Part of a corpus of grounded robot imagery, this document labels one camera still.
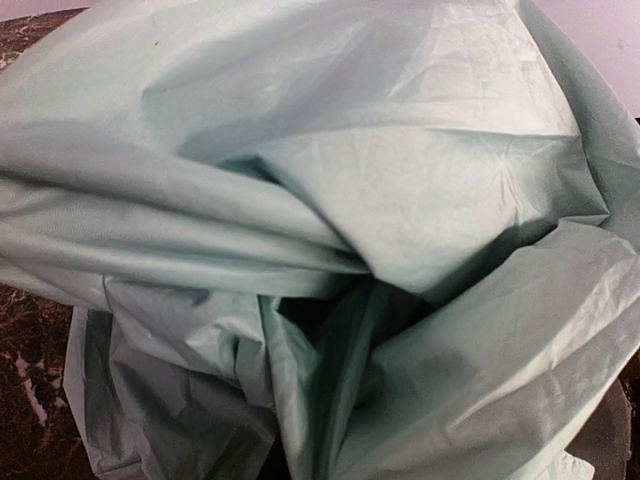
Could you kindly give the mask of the mint green folding umbrella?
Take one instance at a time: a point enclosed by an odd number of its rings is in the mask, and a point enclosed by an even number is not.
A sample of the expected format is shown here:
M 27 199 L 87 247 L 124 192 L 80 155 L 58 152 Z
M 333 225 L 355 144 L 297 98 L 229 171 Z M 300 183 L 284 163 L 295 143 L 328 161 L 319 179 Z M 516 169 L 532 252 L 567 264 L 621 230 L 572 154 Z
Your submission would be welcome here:
M 1 280 L 102 479 L 591 479 L 639 127 L 530 1 L 104 1 L 1 76 Z

